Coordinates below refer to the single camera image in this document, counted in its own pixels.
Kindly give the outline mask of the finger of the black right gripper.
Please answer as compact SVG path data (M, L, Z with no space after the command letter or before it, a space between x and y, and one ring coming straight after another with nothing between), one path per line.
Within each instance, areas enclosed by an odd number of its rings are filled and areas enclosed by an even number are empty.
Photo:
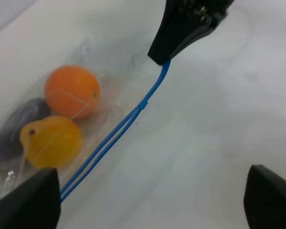
M233 0L167 0L148 56L158 65L210 35L227 17Z

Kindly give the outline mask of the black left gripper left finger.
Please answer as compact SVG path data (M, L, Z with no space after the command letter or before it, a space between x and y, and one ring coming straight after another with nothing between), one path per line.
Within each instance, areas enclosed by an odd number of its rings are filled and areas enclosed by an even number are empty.
M60 214L58 172L45 168L0 200L0 229L55 229Z

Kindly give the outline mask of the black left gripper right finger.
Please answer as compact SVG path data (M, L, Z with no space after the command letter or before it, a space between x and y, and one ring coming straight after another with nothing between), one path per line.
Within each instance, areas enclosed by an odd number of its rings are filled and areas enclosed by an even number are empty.
M249 169L244 194L251 229L286 229L286 180L263 165Z

